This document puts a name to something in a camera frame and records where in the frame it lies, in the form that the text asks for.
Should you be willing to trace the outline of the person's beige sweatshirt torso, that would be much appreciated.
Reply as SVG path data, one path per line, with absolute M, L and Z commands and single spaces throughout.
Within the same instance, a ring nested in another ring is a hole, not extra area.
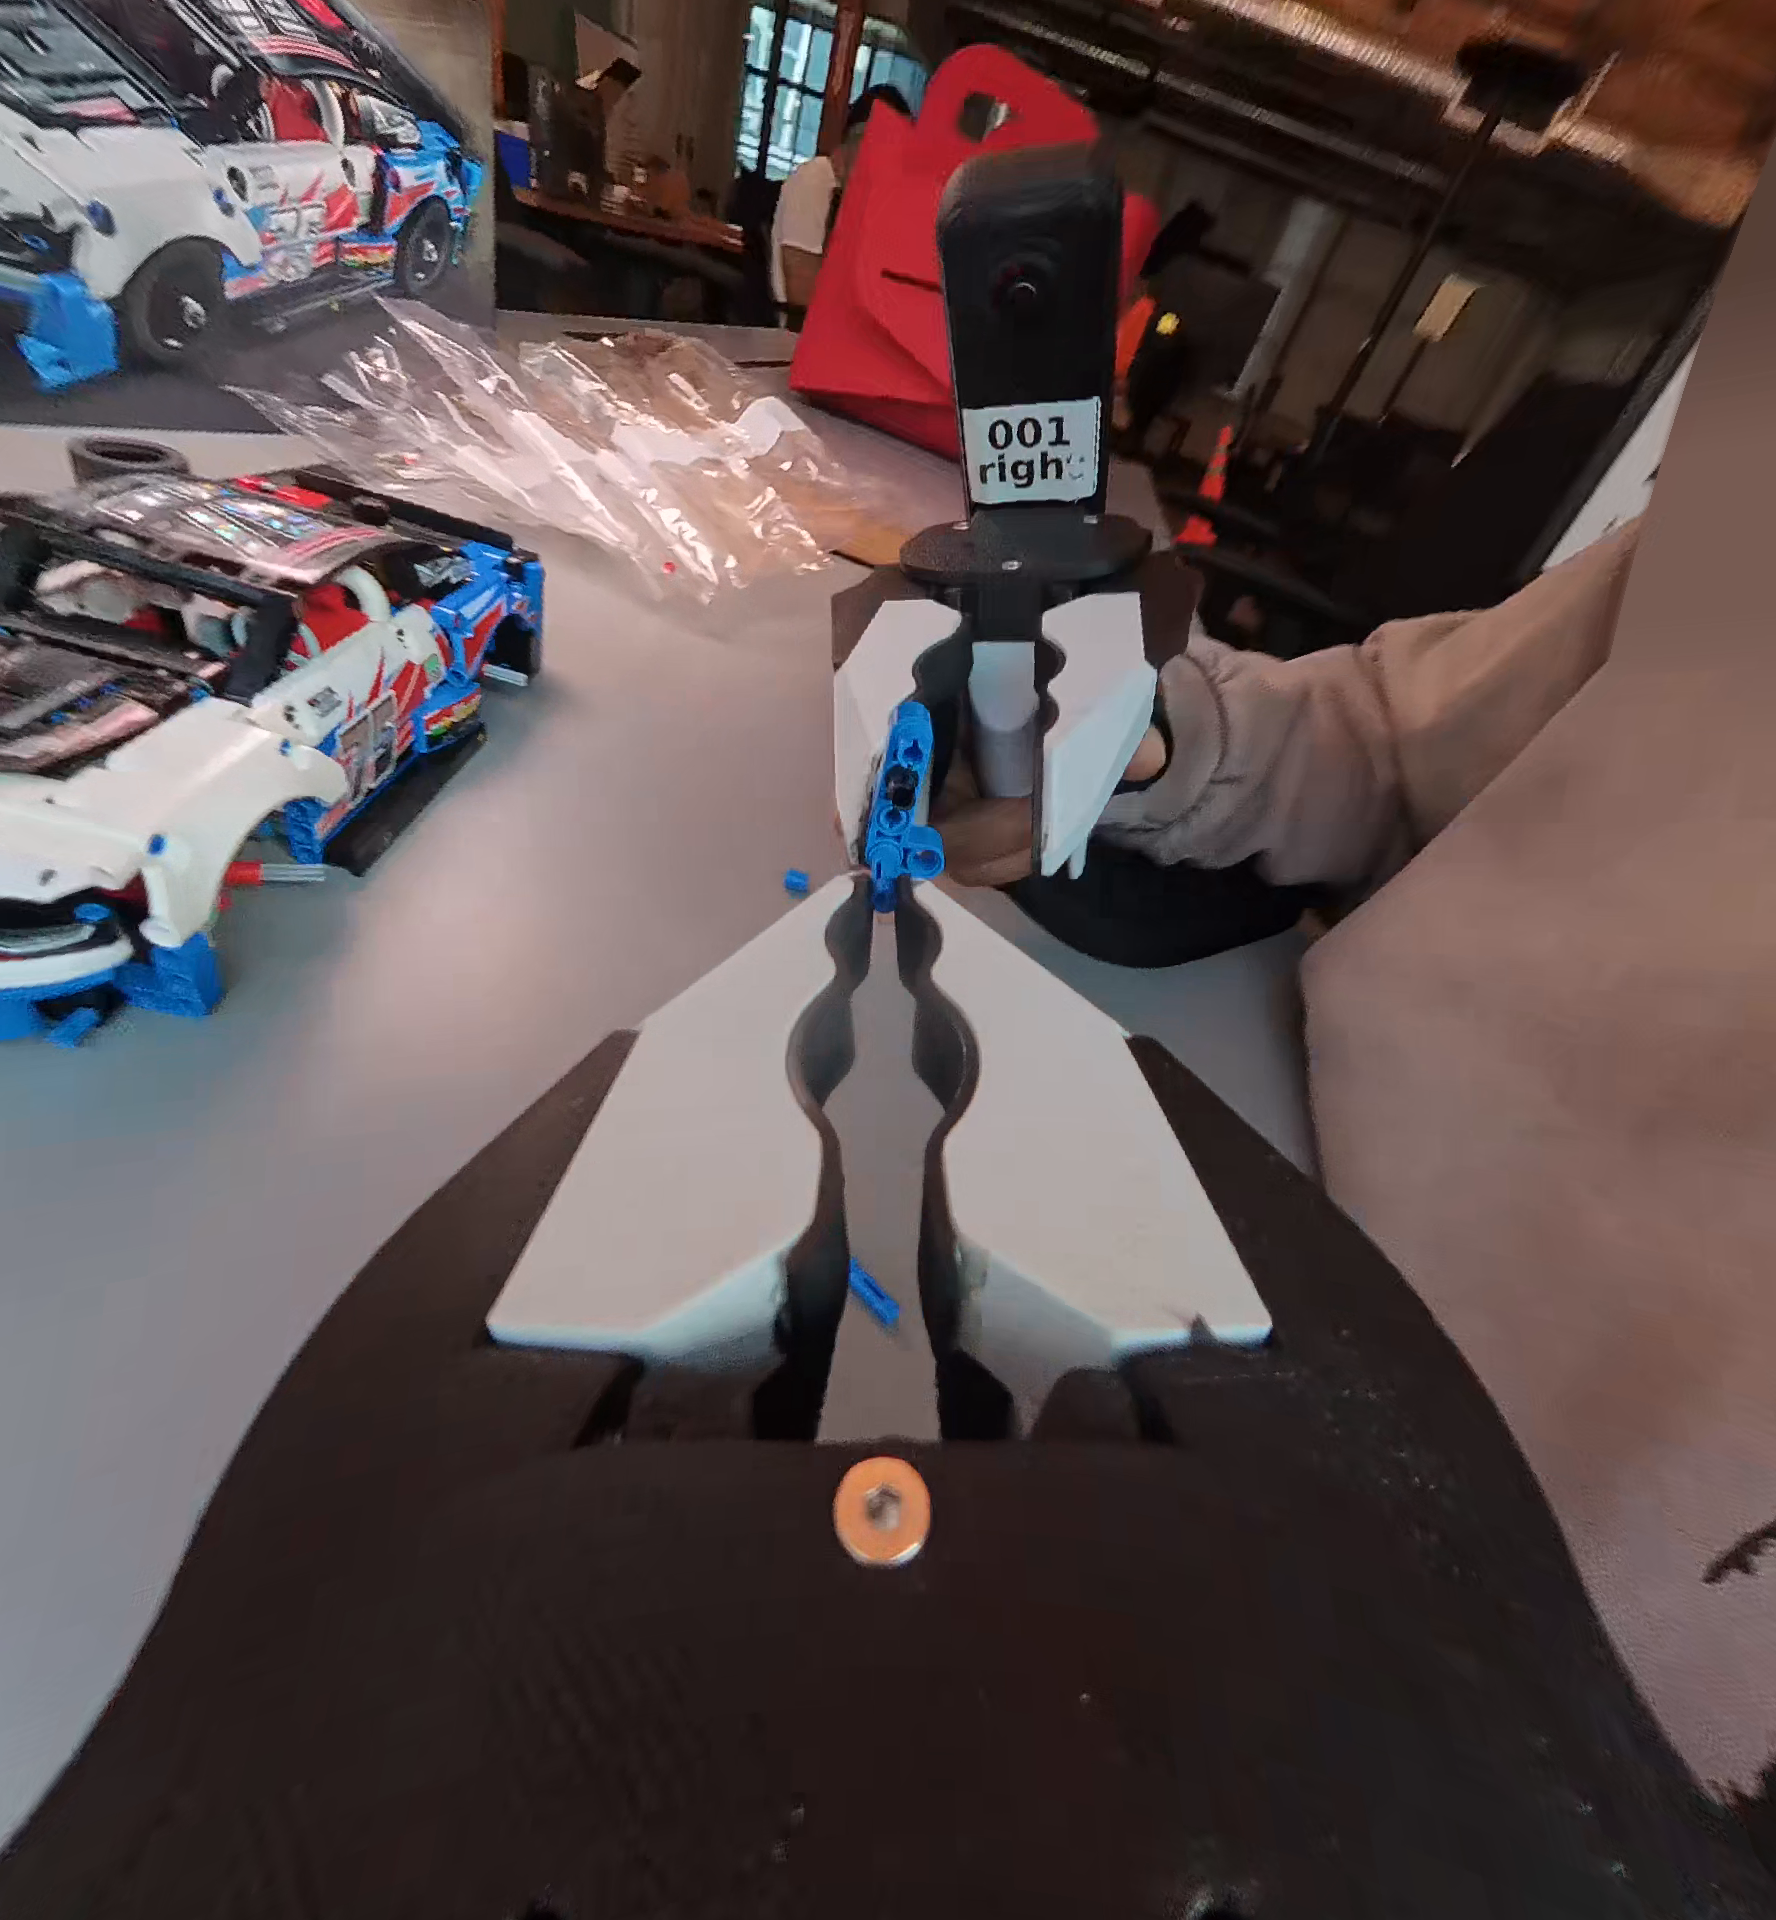
M 1333 1195 L 1776 1853 L 1776 146 L 1607 664 L 1305 961 Z

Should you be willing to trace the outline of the grey desk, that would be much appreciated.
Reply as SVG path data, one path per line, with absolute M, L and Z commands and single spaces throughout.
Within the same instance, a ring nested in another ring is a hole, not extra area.
M 1204 1902 L 1048 1550 L 863 1571 L 854 1445 L 480 1329 L 611 1029 L 830 876 L 834 562 L 546 670 L 208 1021 L 0 1046 L 0 1915 L 1132 1915 Z

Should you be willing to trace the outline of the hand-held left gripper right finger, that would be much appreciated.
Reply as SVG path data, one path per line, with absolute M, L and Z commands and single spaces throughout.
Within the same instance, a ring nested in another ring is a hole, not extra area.
M 941 1428 L 1033 1428 L 1080 1369 L 1268 1342 L 1268 1308 L 1132 1036 L 935 888 L 902 885 Z

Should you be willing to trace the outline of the black light stand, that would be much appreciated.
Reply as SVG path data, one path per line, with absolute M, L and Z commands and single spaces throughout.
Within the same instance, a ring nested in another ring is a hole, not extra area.
M 1347 360 L 1341 378 L 1337 383 L 1330 402 L 1319 410 L 1315 436 L 1310 440 L 1310 465 L 1320 468 L 1333 448 L 1340 422 L 1347 413 L 1347 402 L 1355 397 L 1362 373 L 1368 371 L 1381 341 L 1386 336 L 1398 313 L 1408 295 L 1408 285 L 1428 263 L 1428 256 L 1447 217 L 1447 213 L 1462 197 L 1468 176 L 1478 160 L 1487 153 L 1498 131 L 1502 123 L 1520 126 L 1528 133 L 1546 133 L 1556 111 L 1572 102 L 1581 90 L 1587 70 L 1569 58 L 1556 53 L 1549 46 L 1529 40 L 1510 36 L 1474 36 L 1462 42 L 1454 53 L 1454 66 L 1462 80 L 1462 105 L 1478 111 L 1478 123 L 1466 140 L 1447 184 L 1442 188 L 1436 205 L 1428 221 L 1408 243 L 1400 273 L 1386 285 L 1374 318 L 1368 321 L 1362 341 L 1357 344 L 1355 359 Z

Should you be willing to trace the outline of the brick race car model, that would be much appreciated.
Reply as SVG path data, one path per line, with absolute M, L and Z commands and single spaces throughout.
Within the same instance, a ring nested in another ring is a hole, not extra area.
M 543 565 L 328 468 L 39 492 L 0 535 L 0 1042 L 208 1016 L 228 892 L 363 874 L 532 682 Z

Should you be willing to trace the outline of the crumpled clear plastic bag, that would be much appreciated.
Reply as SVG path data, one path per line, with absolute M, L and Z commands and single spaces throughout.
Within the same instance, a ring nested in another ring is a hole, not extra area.
M 428 302 L 321 371 L 236 383 L 278 431 L 373 492 L 576 538 L 696 604 L 891 554 L 891 505 L 779 393 L 667 331 L 501 346 Z

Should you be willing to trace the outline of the toy car box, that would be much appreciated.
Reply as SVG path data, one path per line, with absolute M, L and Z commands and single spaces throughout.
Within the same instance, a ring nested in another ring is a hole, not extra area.
M 0 422 L 251 428 L 378 299 L 489 314 L 436 4 L 0 4 Z

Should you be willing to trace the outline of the red felt bag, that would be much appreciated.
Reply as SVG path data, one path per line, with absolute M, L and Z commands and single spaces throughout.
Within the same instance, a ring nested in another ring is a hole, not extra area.
M 935 221 L 982 150 L 1090 141 L 1096 114 L 995 46 L 941 60 L 915 114 L 874 108 L 849 167 L 790 364 L 790 387 L 935 454 L 963 440 L 949 387 Z

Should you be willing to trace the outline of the blue angled brick beam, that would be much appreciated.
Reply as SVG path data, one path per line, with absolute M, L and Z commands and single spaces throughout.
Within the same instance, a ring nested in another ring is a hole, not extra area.
M 935 726 L 928 706 L 902 702 L 891 715 L 858 834 L 868 903 L 876 916 L 899 907 L 906 888 L 935 882 L 946 869 L 941 833 L 928 827 L 931 769 Z

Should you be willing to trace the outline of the framed black white marker sign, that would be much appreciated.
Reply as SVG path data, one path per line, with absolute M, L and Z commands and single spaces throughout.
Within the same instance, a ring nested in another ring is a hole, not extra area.
M 1555 505 L 1549 525 L 1528 547 L 1512 577 L 1516 585 L 1551 565 L 1564 565 L 1578 549 L 1645 512 L 1715 290 L 1719 285 L 1709 283 L 1665 346 L 1650 354 L 1604 440 L 1587 453 L 1581 470 Z

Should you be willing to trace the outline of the orange traffic cone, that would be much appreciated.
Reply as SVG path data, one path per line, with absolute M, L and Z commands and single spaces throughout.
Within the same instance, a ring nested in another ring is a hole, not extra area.
M 1219 530 L 1216 530 L 1216 525 L 1219 525 L 1216 521 L 1216 509 L 1226 505 L 1226 462 L 1231 462 L 1231 453 L 1232 453 L 1232 440 L 1237 440 L 1237 426 L 1226 422 L 1216 431 L 1216 440 L 1211 447 L 1211 459 L 1208 459 L 1204 476 L 1201 476 L 1198 488 L 1189 494 L 1187 515 L 1183 515 L 1183 521 L 1181 521 L 1181 527 L 1175 535 L 1175 543 L 1183 551 L 1189 551 L 1189 554 L 1193 551 L 1208 551 L 1216 543 L 1216 538 L 1219 538 Z

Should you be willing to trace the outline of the person's right forearm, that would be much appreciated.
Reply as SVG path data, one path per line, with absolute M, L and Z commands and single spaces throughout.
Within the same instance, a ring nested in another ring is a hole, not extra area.
M 1158 775 L 1096 839 L 1163 866 L 1374 889 L 1481 796 L 1609 660 L 1645 521 L 1495 606 L 1383 623 L 1297 660 L 1193 642 L 1161 668 Z

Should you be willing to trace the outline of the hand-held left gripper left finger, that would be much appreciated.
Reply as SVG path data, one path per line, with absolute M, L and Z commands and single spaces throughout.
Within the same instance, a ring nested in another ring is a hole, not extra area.
M 504 1347 L 752 1384 L 760 1435 L 815 1435 L 849 1296 L 830 1095 L 855 1057 L 868 885 L 834 876 L 630 1036 L 486 1314 Z

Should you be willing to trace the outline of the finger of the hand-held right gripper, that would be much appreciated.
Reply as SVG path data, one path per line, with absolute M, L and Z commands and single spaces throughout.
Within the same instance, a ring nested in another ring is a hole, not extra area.
M 963 689 L 963 613 L 935 598 L 886 598 L 858 627 L 848 660 L 838 662 L 831 679 L 834 812 L 855 869 L 872 866 L 868 830 L 882 764 L 895 759 L 899 709 L 917 703 L 928 720 L 921 788 L 902 808 L 917 830 L 927 830 L 928 802 L 946 778 L 955 748 Z
M 1154 722 L 1142 598 L 1069 598 L 1034 638 L 976 638 L 970 769 L 1028 817 L 1028 874 L 1080 874 L 1086 841 Z

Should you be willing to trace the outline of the person's right hand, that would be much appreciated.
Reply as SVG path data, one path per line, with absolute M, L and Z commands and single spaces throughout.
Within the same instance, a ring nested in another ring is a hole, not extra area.
M 1034 796 L 984 791 L 970 749 L 952 749 L 928 797 L 928 827 L 941 833 L 943 872 L 960 889 L 1012 889 L 1039 874 Z

